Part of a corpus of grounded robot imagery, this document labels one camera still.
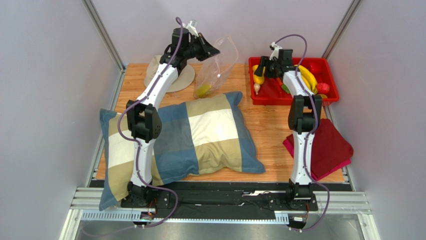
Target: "wooden tabletop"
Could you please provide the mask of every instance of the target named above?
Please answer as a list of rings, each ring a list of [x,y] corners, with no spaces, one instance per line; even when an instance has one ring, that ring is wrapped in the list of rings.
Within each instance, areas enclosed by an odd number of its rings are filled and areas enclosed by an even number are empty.
[[[192,64],[195,72],[201,68],[201,64]],[[122,113],[128,100],[135,100],[145,90],[144,78],[148,64],[130,64],[127,68],[121,92],[118,98],[116,112]],[[238,181],[238,182],[288,182],[293,170],[293,158],[283,145],[283,141],[292,131],[287,125],[290,106],[253,105],[250,96],[250,77],[248,65],[236,64],[228,80],[212,96],[240,91],[243,94],[238,105],[244,122],[251,133],[257,149],[257,158],[266,169],[265,173],[241,173],[223,168],[215,173],[200,176],[188,176],[185,180],[191,181]],[[160,107],[180,104],[194,100],[195,80],[184,90],[176,93],[166,93]],[[105,179],[105,158],[102,155],[97,179]],[[344,182],[342,171],[339,169],[323,178],[322,182]]]

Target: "plastic bag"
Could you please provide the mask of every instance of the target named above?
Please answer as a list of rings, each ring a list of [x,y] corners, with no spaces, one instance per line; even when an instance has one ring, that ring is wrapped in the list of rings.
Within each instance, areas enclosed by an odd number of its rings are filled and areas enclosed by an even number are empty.
[[[196,99],[205,98],[219,89],[230,76],[238,59],[238,50],[231,36],[219,38],[213,46],[219,49],[220,54],[203,62],[195,82]]]

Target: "beige hat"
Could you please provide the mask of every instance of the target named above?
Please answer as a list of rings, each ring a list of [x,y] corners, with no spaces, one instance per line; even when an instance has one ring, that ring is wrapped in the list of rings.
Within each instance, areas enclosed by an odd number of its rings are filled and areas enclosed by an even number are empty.
[[[153,80],[157,72],[157,69],[160,65],[160,58],[161,58],[161,55],[156,55],[149,63],[148,68],[146,69],[145,80],[143,80],[145,87],[148,87],[150,82]],[[173,92],[186,89],[194,81],[194,78],[195,78],[194,68],[189,64],[186,65],[186,67],[182,70],[182,72],[180,72],[180,75],[177,77],[177,79],[168,88],[167,93],[173,93]]]

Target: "checkered cushion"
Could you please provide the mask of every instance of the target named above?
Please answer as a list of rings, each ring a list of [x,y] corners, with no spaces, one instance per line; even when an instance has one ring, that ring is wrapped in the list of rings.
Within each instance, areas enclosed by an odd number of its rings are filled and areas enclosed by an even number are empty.
[[[161,134],[154,145],[152,181],[155,186],[182,180],[188,175],[210,174],[228,167],[244,173],[264,173],[256,147],[238,109],[243,94],[229,92],[158,110]],[[117,131],[120,114],[102,109],[107,173],[100,210],[127,196],[132,176],[134,144]],[[130,136],[127,118],[121,129]]]

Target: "dark red towel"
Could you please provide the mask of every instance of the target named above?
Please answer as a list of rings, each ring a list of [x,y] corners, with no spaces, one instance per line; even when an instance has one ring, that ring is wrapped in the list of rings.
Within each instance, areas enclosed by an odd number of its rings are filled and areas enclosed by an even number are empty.
[[[294,156],[293,135],[287,136],[282,143]],[[312,144],[310,169],[315,180],[323,179],[334,171],[351,164],[354,155],[352,146],[337,131],[329,119],[321,119]]]

